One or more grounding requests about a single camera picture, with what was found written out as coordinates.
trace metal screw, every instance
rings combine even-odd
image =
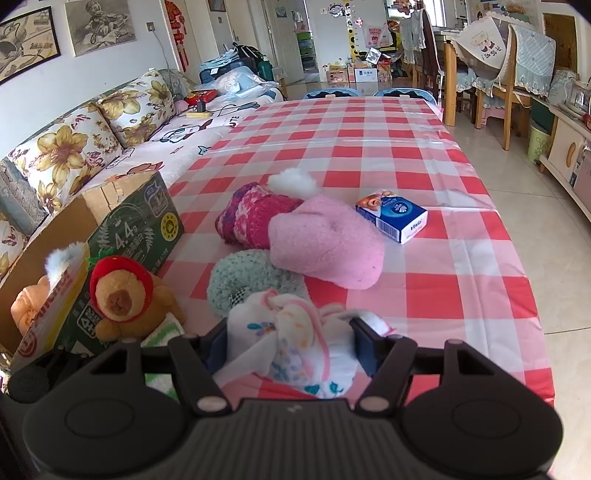
[[[216,396],[203,397],[197,402],[197,408],[208,413],[222,411],[227,406],[228,402],[226,400],[224,400],[222,397]]]
[[[390,402],[383,397],[370,396],[361,399],[359,406],[365,411],[380,412],[390,407]]]

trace dining table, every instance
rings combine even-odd
[[[244,184],[266,184],[298,167],[324,195],[351,207],[388,189],[428,210],[426,227],[406,244],[384,238],[383,272],[371,288],[306,277],[314,304],[370,310],[419,346],[463,340],[552,404],[550,362],[524,267],[486,187],[433,107],[389,97],[272,103],[199,157],[169,188],[184,234],[159,272],[187,314],[186,331],[204,335],[221,321],[207,285],[216,262],[238,248],[217,234],[218,214]],[[438,382],[415,377],[414,395]],[[359,367],[345,396],[355,401],[368,383]],[[307,397],[254,374],[223,391],[233,404]]]

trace cable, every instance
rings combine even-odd
[[[154,34],[154,37],[156,37],[156,40],[158,40],[158,43],[160,45],[160,50],[162,50],[162,56],[164,57],[164,61],[166,62],[166,68],[168,71],[168,75],[166,75],[166,77],[168,77],[168,80],[165,78],[165,76],[163,75],[164,81],[166,82],[166,86],[168,87],[168,89],[170,90],[170,93],[173,95],[174,97],[174,90],[173,90],[173,75],[170,72],[170,65],[168,64],[168,58],[166,57],[166,54],[164,53],[164,46],[162,45],[162,42],[160,41],[160,39],[158,38],[158,35],[156,35],[156,30],[152,30],[152,33]]]
[[[158,43],[160,44],[160,50],[162,50],[162,56],[164,57],[164,61],[166,62],[166,68],[168,68],[170,70],[170,65],[168,64],[168,58],[166,58],[166,54],[164,53],[164,46],[162,45],[162,42],[158,38],[158,35],[156,35],[156,30],[152,30],[152,33],[154,34],[154,37],[156,37],[156,40],[158,40]]]

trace white wall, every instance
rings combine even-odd
[[[226,0],[226,9],[230,19],[230,27],[236,42],[258,48],[252,16],[247,0]]]
[[[202,61],[219,56],[207,0],[186,0],[193,35]]]
[[[216,37],[217,51],[222,55],[226,51],[224,45],[230,50],[234,42],[228,14],[226,12],[209,12],[209,18],[212,22],[213,35]]]
[[[51,5],[61,57],[0,85],[0,157],[72,107],[166,61],[146,22],[154,22],[171,68],[178,68],[168,41],[160,0],[129,0],[137,41],[74,57],[63,0],[30,0],[15,15]]]
[[[346,62],[347,57],[350,55],[347,22],[345,17],[321,14],[321,9],[328,9],[329,4],[327,2],[308,0],[306,5],[310,17],[310,29],[314,38],[314,48],[316,49],[316,61],[320,70],[320,80],[325,82],[326,73],[322,65],[334,63],[339,58]]]
[[[571,15],[577,28],[577,64],[581,80],[586,82],[591,76],[591,25],[570,5],[542,3],[542,12],[548,14]]]

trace tiled floor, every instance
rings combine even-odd
[[[488,188],[530,278],[556,385],[565,437],[554,463],[558,480],[591,478],[591,223],[569,194],[527,158],[502,122],[478,131],[464,115],[450,128]]]

